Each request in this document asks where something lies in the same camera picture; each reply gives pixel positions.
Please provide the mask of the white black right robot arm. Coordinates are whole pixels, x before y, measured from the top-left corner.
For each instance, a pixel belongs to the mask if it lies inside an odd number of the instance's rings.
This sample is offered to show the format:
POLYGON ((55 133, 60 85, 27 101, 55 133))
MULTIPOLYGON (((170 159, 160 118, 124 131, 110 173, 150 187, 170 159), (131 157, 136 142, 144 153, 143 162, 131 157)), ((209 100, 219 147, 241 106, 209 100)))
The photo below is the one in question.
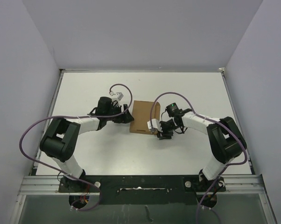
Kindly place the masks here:
POLYGON ((247 144, 238 126, 231 117, 215 119, 195 114, 192 109, 182 110, 176 103, 168 105, 165 112, 168 121, 152 120, 160 140, 170 140, 174 133, 184 134, 191 128, 207 135, 212 156, 208 164, 199 172, 198 184, 208 191, 215 185, 215 179, 231 162, 244 153, 247 159, 247 144))

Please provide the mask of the brown cardboard box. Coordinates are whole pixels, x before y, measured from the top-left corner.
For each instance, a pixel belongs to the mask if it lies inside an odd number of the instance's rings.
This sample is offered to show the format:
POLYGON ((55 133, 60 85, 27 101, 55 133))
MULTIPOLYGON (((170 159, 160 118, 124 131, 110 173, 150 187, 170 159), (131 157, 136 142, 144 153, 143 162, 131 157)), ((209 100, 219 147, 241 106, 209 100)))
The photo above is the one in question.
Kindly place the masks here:
POLYGON ((150 112, 153 106, 151 101, 138 101, 134 100, 132 108, 132 116, 134 121, 130 124, 130 133, 137 134, 153 134, 156 135, 157 131, 152 133, 148 129, 147 122, 150 120, 150 112))

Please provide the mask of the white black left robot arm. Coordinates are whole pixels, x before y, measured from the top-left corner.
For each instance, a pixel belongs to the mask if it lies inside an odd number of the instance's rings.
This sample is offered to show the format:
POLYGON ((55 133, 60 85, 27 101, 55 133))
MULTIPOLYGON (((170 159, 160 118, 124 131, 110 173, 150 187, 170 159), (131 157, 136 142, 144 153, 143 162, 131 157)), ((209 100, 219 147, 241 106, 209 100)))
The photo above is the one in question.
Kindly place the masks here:
POLYGON ((74 151, 80 134, 99 131, 108 121, 116 124, 128 124, 134 121, 128 110, 128 105, 121 105, 123 94, 117 92, 111 97, 100 97, 87 118, 54 118, 46 130, 41 142, 40 150, 52 158, 64 176, 69 179, 69 186, 76 192, 86 186, 85 171, 75 159, 74 151))

